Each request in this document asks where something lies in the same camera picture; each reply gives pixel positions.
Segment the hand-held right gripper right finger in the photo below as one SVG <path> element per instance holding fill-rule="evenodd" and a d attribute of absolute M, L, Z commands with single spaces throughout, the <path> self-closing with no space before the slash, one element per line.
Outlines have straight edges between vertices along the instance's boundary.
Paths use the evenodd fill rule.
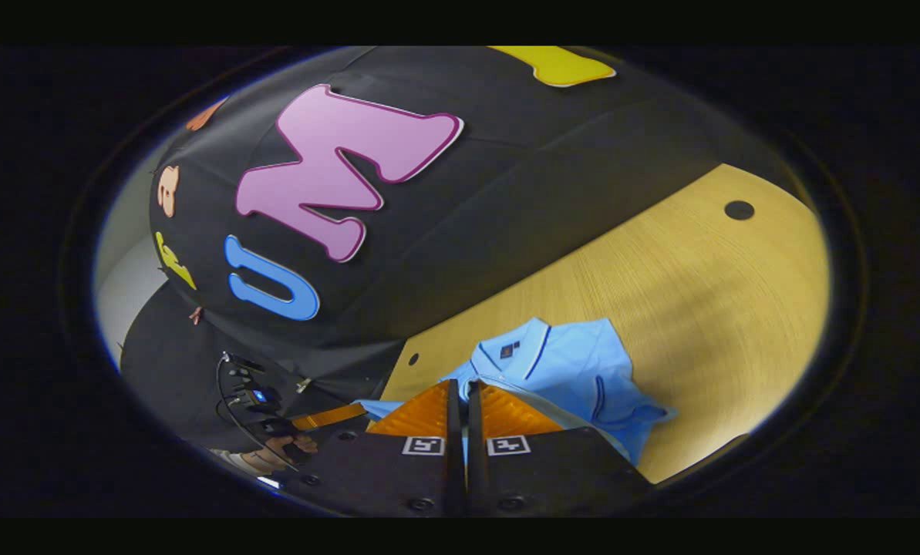
<path fill-rule="evenodd" d="M 614 516 L 650 499 L 654 489 L 592 426 L 558 424 L 512 392 L 471 386 L 471 516 Z"/>

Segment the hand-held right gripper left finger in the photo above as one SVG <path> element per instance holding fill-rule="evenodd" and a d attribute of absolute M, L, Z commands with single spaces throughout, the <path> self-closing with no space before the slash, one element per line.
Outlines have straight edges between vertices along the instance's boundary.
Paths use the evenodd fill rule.
<path fill-rule="evenodd" d="M 457 516 L 464 510 L 460 397 L 439 382 L 371 428 L 336 426 L 281 492 L 330 516 Z"/>

